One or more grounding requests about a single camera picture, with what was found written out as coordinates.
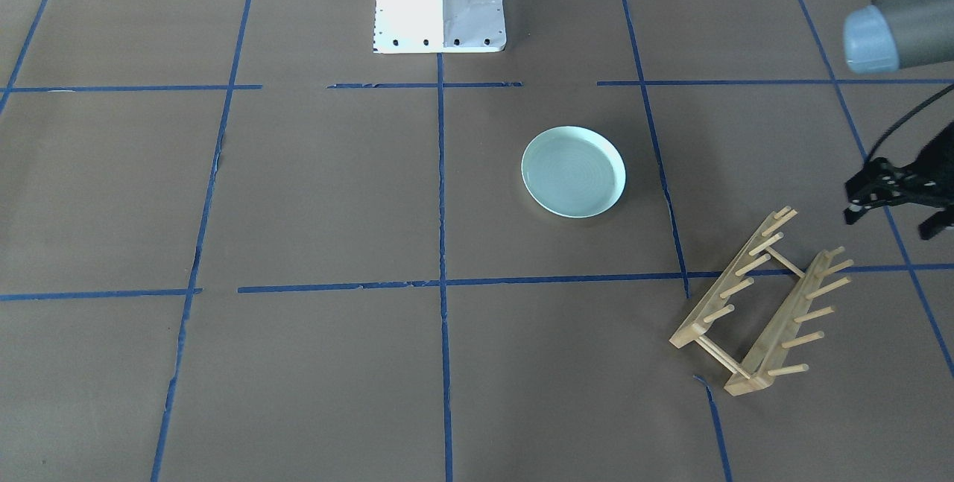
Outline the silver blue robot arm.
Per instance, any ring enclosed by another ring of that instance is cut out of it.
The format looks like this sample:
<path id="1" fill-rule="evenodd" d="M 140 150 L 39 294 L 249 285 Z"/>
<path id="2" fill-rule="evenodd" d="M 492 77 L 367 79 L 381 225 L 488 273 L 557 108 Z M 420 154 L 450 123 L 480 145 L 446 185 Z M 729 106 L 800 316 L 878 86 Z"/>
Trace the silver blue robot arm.
<path id="1" fill-rule="evenodd" d="M 870 0 L 844 22 L 846 64 L 856 74 L 896 72 L 947 63 L 953 57 L 953 0 Z M 945 125 L 906 165 L 869 150 L 846 180 L 845 223 L 874 209 L 917 204 L 934 209 L 917 228 L 929 241 L 953 224 L 953 130 Z"/>

